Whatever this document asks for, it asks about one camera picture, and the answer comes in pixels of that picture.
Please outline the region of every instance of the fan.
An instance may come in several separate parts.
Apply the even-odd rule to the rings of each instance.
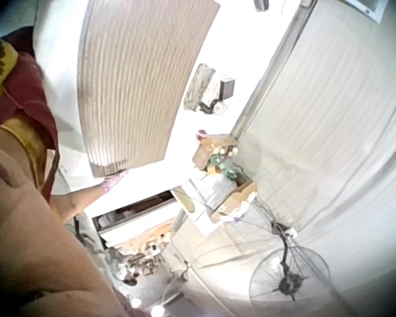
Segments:
[[[329,280],[329,268],[313,250],[289,247],[286,238],[280,237],[285,248],[268,255],[253,272],[249,284],[252,305],[258,310],[271,311],[277,304],[282,310],[295,309],[296,304],[308,306],[310,302],[313,306],[314,299],[323,300],[326,294],[326,288],[314,270]]]

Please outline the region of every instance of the wooden panel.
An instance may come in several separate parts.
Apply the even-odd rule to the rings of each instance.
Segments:
[[[213,0],[91,0],[82,27],[79,115],[95,176],[164,159]]]

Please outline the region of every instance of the person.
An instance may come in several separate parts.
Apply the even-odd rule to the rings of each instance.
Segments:
[[[47,151],[55,153],[49,171]],[[0,312],[148,316],[120,301],[62,223],[123,176],[54,197],[58,161],[57,130],[25,28],[0,39]]]
[[[11,155],[65,222],[110,191],[126,174],[65,195],[52,195],[59,162],[57,128],[34,59],[32,27],[0,39],[0,149]]]

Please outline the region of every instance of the wall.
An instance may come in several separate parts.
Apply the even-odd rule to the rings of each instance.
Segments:
[[[359,316],[396,308],[396,1],[376,24],[318,1],[239,159]]]

